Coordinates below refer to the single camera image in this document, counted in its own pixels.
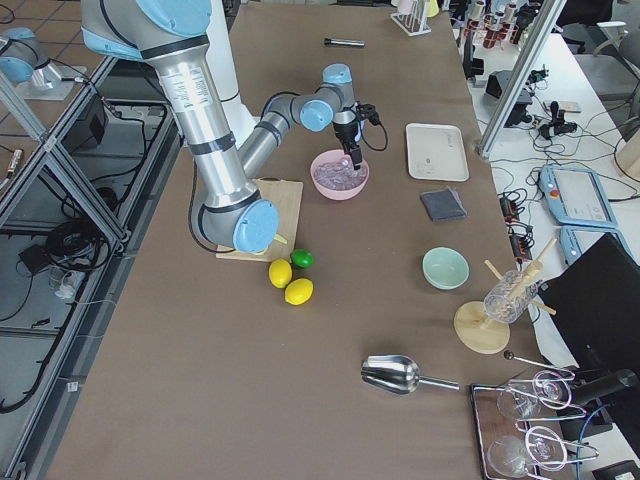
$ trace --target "bowl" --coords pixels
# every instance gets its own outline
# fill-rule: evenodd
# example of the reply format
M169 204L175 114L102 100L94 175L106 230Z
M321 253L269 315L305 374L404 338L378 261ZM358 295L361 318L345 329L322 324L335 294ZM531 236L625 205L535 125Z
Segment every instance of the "bowl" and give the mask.
M348 200L349 198L355 197L358 193L360 193L360 191L362 191L367 183L367 180L369 179L369 165L365 160L362 160L360 169L366 169L366 174L361 179L362 181L352 188L338 190L322 185L318 182L318 180L316 179L316 172L320 166L326 165L328 163L338 164L345 161L349 162L348 165L351 165L351 157L345 154L342 150L329 150L327 152L321 153L313 160L313 162L311 162L310 172L313 184L322 195L330 198L331 200Z
M469 278L469 264L455 250L437 247L425 253L422 273L431 285L440 290L458 288Z

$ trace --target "blue lid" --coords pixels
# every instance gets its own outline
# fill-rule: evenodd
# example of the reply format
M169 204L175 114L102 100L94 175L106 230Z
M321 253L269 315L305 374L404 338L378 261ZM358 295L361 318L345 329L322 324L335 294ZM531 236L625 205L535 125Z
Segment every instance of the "blue lid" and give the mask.
M13 83L26 82L33 75L33 68L16 57L0 57L0 69Z
M241 252L266 250L278 232L280 215L269 200L256 200L238 219L233 232L233 246Z
M149 20L181 37L197 37L207 31L211 0L136 0Z
M5 37L13 38L15 40L23 40L25 38L36 38L36 34L29 30L27 27L15 27L10 28L2 32Z
M322 71L322 81L326 83L351 82L351 70L344 63L334 63Z
M312 132L319 132L331 123L333 110L324 100L309 100L300 110L300 121Z
M134 62L142 61L142 55L136 48L114 42L108 38L96 35L95 33L82 27L82 36L84 43L90 50L108 55L110 57L122 58L123 60L133 60Z

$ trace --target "yellow lemon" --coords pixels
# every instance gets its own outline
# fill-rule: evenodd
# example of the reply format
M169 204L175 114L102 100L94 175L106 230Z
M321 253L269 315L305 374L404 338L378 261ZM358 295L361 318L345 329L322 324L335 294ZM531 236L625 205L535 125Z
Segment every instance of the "yellow lemon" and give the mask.
M284 258L279 258L269 265L269 280L274 287L284 288L291 281L293 270L291 265Z
M284 299L291 305L302 305L313 294L313 282L306 278L299 278L291 282L284 291Z

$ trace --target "chair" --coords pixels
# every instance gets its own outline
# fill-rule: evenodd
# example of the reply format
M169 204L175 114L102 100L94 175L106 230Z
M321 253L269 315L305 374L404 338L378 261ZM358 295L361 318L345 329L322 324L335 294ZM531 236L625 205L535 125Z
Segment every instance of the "chair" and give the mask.
M579 23L588 27L593 27L599 22L611 19L613 0L567 0L556 25L564 27L574 23ZM585 42L565 38L569 45L577 45L578 53L584 53Z
M596 48L593 54L576 55L575 59L601 101L631 99L629 117L635 117L640 110L640 78L633 67L640 69L640 30L622 37L618 47L621 58L600 54L603 45Z

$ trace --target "white desk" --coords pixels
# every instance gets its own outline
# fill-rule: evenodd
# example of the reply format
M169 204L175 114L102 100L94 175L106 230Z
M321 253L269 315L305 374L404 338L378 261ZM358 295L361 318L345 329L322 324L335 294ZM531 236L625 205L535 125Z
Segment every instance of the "white desk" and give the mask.
M478 79L485 80L490 73L496 70L513 68L517 55L517 48L511 44L497 45L490 50L486 50L482 46L477 47L475 56L483 58L485 61L485 74L482 77L478 77ZM604 112L605 109L560 35L554 34L549 37L544 50L540 54L540 58L535 63L534 69L541 69L543 64L549 70L549 77L546 85L544 82L538 84L541 88L546 87L544 90L536 90L539 100L541 102L545 100L579 102L582 107L582 113L566 114L567 121L576 122L583 128L586 127L586 130L594 135L608 132L598 135L598 138L615 145L620 140L620 134L615 129L608 114L604 113L594 117L596 114ZM484 93L484 86L476 88L469 82L469 90L473 98L478 123L481 130L483 130L486 127L486 122L491 118L498 101ZM530 114L548 117L536 99L534 99L534 104L528 107L527 110ZM528 127L525 124L520 124L518 127L521 128L503 129L490 154L489 161L492 162L492 167L494 167L493 176L498 193L505 190L524 188L528 192L528 198L534 198L536 187L528 185L525 179L533 168L541 167L545 163L545 155L533 148L533 140L529 133L535 137L536 131L528 132L523 130ZM571 134L571 136L579 137L581 133L581 130L578 129L578 132ZM564 160L559 160L560 163L582 161L585 166L594 169L601 175L634 184L631 179L619 176L613 162L613 148L611 146L593 137L580 139L570 138L571 136L554 138L554 143L566 147L565 153L575 152L574 155L566 158L554 155L553 157L556 159L564 158ZM623 146L624 141L620 142L618 151ZM502 159L512 161L527 160L510 163L502 161ZM601 177L601 180L609 198L626 198L632 193L632 190L618 182L603 177ZM640 187L640 184L635 183L634 186ZM618 220L619 229L624 235L631 253L636 260L640 259L640 229L637 227L637 223L634 222L634 220L637 221L638 213L640 212L640 202L614 203L612 206ZM542 202L528 202L527 211L521 215L521 218L524 222L534 227L535 246L532 248L532 255L535 257L551 238L557 238L560 227L549 213L544 200ZM556 244L554 251L545 257L542 278L557 277L566 268L562 250ZM542 312L534 326L540 351L546 358L556 365L575 364L575 359L567 349L548 314ZM640 465L640 460L626 444L626 441L624 441L615 426L611 432L589 437L589 442L600 449L601 457L593 462L585 463L583 471L590 471L626 459L634 459Z

